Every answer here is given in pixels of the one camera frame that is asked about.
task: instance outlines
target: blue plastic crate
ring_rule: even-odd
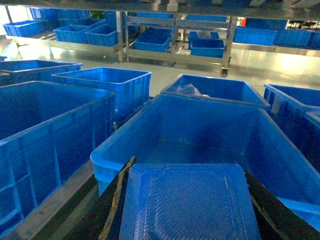
[[[114,26],[102,25],[86,32],[89,44],[112,47],[118,43],[118,33]]]
[[[0,72],[10,74],[8,84],[29,81],[50,81],[52,74],[81,69],[82,63],[49,60],[1,61]]]
[[[132,156],[141,164],[237,162],[276,197],[320,205],[320,174],[257,107],[158,95],[92,152],[95,178],[107,185]]]
[[[114,121],[121,124],[149,101],[151,72],[98,67],[54,74],[52,82],[106,89],[115,94]]]
[[[86,19],[91,17],[89,10],[56,9],[55,12],[58,19]]]
[[[190,44],[191,55],[212,58],[224,56],[225,43],[221,39],[195,39]]]
[[[190,92],[178,92],[178,88],[192,84],[201,95]],[[185,98],[195,98],[204,101],[226,102],[248,105],[270,110],[270,104],[247,82],[181,74],[173,83],[166,86],[162,94],[172,94]]]
[[[0,87],[0,237],[113,132],[114,97],[107,90],[51,82]]]
[[[11,81],[10,74],[0,72],[0,87],[8,85],[10,81]]]
[[[272,46],[277,31],[238,26],[235,29],[234,42],[241,44],[256,44]]]
[[[103,16],[107,25],[117,26],[116,11],[105,11]]]
[[[245,26],[247,28],[267,29],[267,30],[284,30],[288,20],[263,19],[263,18],[247,18]]]
[[[52,31],[54,29],[59,28],[59,23],[56,19],[44,20],[43,24],[44,24],[45,31]]]
[[[174,15],[172,13],[153,13],[153,12],[137,12],[137,17],[142,18],[156,18],[156,19],[173,19]]]
[[[304,117],[306,118],[306,124],[303,127],[306,129],[306,134],[301,139],[300,151],[320,172],[320,111],[308,112]]]
[[[320,31],[315,31],[312,33],[310,38],[309,47],[312,49],[320,49]]]
[[[304,115],[309,111],[320,111],[320,89],[264,86],[264,99],[271,105],[271,117],[300,149],[308,132]]]
[[[54,8],[47,7],[29,7],[33,19],[57,19],[57,13]]]
[[[244,171],[236,164],[134,165],[119,234],[129,239],[260,240]]]
[[[32,37],[43,33],[45,26],[43,21],[21,21],[3,24],[6,34],[14,37]]]
[[[275,45],[291,45],[305,47],[310,42],[311,31],[300,29],[285,29],[277,32],[274,39]]]
[[[189,45],[188,49],[191,50],[192,40],[195,39],[219,39],[219,34],[216,31],[208,32],[208,31],[191,31],[188,36]]]
[[[55,29],[54,33],[58,41],[83,44],[88,42],[86,34],[88,30],[89,26],[68,25]]]
[[[188,14],[185,19],[197,20],[197,21],[211,21],[211,22],[225,22],[225,21],[227,21],[226,16],[196,15],[196,14]]]
[[[142,34],[134,41],[134,46],[138,50],[167,52],[170,39],[171,37],[166,35]]]
[[[103,19],[87,18],[87,19],[81,19],[77,21],[74,25],[88,26],[89,29],[95,29],[105,24],[106,24],[106,21]]]

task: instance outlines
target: rack caster wheel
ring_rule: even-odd
[[[221,77],[226,78],[228,76],[228,70],[227,69],[222,69],[220,74],[221,74]]]

